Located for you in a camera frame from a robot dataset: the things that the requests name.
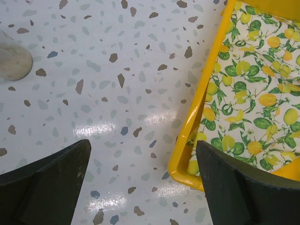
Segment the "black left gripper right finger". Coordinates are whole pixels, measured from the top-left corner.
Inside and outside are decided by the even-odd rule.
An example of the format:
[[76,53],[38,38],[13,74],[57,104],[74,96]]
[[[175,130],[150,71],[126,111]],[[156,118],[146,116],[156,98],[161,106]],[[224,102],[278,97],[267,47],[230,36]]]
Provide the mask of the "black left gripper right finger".
[[196,157],[215,225],[298,225],[300,183],[257,169],[205,141]]

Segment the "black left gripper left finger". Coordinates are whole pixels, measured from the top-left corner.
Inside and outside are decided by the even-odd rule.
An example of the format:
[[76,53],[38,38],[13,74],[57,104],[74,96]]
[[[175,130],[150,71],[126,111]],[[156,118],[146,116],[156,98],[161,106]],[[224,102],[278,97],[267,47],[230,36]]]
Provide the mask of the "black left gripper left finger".
[[91,154],[80,140],[0,176],[2,225],[69,225]]

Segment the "white salt shaker jar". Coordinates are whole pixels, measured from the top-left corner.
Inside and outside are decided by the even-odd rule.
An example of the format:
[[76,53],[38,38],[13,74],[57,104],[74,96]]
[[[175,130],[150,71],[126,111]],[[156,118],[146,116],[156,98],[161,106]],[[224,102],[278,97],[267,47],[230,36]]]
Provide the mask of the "white salt shaker jar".
[[29,50],[0,30],[0,77],[9,81],[20,80],[30,72],[32,64]]

